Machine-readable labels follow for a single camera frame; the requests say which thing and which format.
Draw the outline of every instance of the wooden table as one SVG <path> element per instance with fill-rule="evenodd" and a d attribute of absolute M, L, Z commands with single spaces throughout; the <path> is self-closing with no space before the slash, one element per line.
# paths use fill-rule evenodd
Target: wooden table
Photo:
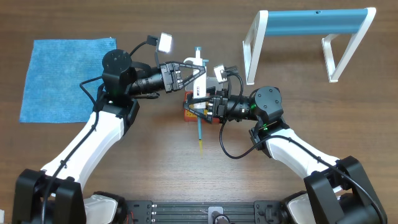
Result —
<path fill-rule="evenodd" d="M 364 166 L 386 209 L 398 223 L 398 4 L 396 1 L 20 1 L 0 2 L 0 209 L 11 221 L 14 184 L 25 169 L 39 170 L 84 126 L 18 122 L 35 39 L 114 37 L 131 50 L 146 35 L 174 37 L 164 60 L 192 57 L 202 46 L 209 67 L 237 65 L 243 75 L 242 40 L 258 10 L 376 7 L 376 18 L 338 83 L 326 76 L 320 36 L 270 37 L 264 41 L 255 88 L 273 85 L 283 97 L 284 118 L 317 149 Z M 347 38 L 334 40 L 342 56 Z M 135 60 L 154 64 L 144 47 Z M 304 190 L 288 167 L 252 152 L 237 161 L 218 142 L 218 125 L 203 126 L 200 157 L 197 126 L 183 121 L 183 92 L 140 100 L 136 122 L 104 156 L 84 195 L 95 190 L 128 199 L 181 202 L 281 200 Z M 232 154 L 251 147 L 252 122 L 228 123 L 224 144 Z"/>

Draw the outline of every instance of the wooden surface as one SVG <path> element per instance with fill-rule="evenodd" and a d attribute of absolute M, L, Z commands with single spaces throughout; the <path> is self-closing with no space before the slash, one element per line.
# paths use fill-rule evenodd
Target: wooden surface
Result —
<path fill-rule="evenodd" d="M 317 149 L 364 166 L 388 214 L 398 223 L 398 3 L 385 1 L 17 1 L 0 2 L 0 209 L 11 221 L 14 184 L 25 169 L 39 170 L 84 126 L 18 122 L 25 75 L 35 39 L 114 37 L 131 50 L 146 35 L 168 32 L 172 53 L 192 57 L 202 46 L 209 67 L 237 65 L 243 75 L 242 40 L 258 10 L 376 7 L 368 33 L 338 83 L 328 83 L 321 36 L 270 37 L 264 41 L 255 88 L 280 88 L 284 117 Z M 333 41 L 340 58 L 348 38 Z M 135 60 L 154 64 L 144 47 Z M 201 159 L 197 127 L 183 121 L 183 92 L 141 100 L 136 122 L 104 156 L 84 195 L 95 190 L 128 199 L 181 202 L 280 200 L 304 190 L 303 181 L 280 162 L 253 152 L 227 158 L 220 126 L 204 125 Z M 228 123 L 224 144 L 232 154 L 251 147 L 251 122 Z"/>

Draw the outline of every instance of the blue towel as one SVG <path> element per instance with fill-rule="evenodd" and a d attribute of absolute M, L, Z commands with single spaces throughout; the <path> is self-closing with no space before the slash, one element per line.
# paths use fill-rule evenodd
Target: blue towel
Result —
<path fill-rule="evenodd" d="M 82 81 L 102 75 L 102 58 L 116 48 L 112 38 L 35 40 L 19 116 L 26 123 L 88 121 L 93 104 L 80 89 Z M 96 98 L 102 80 L 85 88 Z"/>

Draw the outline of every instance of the yellow pipette tip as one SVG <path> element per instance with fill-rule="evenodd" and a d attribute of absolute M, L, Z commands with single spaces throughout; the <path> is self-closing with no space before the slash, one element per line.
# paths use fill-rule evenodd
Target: yellow pipette tip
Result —
<path fill-rule="evenodd" d="M 199 148 L 200 148 L 200 158 L 203 158 L 203 145 L 201 139 L 199 139 Z"/>

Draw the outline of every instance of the blue and white rack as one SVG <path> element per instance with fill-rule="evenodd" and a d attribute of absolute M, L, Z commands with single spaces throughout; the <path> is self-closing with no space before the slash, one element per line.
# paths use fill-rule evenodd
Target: blue and white rack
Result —
<path fill-rule="evenodd" d="M 318 35 L 322 38 L 329 82 L 337 82 L 345 66 L 368 31 L 376 9 L 339 9 L 312 11 L 259 11 L 243 41 L 246 84 L 253 85 L 265 36 Z M 343 57 L 335 66 L 330 42 L 339 34 L 351 34 Z"/>

